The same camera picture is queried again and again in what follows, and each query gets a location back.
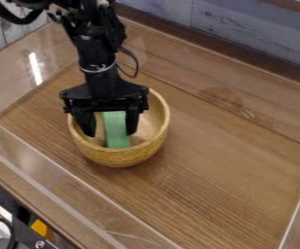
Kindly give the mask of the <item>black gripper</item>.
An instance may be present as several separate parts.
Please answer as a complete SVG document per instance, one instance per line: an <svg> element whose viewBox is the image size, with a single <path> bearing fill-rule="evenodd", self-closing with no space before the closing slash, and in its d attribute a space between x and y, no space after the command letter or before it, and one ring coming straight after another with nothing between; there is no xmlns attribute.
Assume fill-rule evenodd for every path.
<svg viewBox="0 0 300 249"><path fill-rule="evenodd" d="M125 111L126 134L133 135L138 128L140 112L149 109L150 89L126 81L117 69L105 73L85 73L84 76L82 85L60 93L65 112L73 113L84 134L94 137L97 121L93 112Z"/></svg>

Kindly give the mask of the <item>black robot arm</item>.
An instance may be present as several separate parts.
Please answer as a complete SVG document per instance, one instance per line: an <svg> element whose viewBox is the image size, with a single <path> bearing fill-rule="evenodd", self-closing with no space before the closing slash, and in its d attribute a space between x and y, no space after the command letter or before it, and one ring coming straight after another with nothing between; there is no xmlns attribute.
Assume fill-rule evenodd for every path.
<svg viewBox="0 0 300 249"><path fill-rule="evenodd" d="M125 24L116 12L116 0L10 0L32 10L44 10L62 24L78 54L85 83L65 89L60 97L85 133L97 131L96 114L125 112L125 132L134 134L140 116L149 109L148 87L120 74L117 53L125 52Z"/></svg>

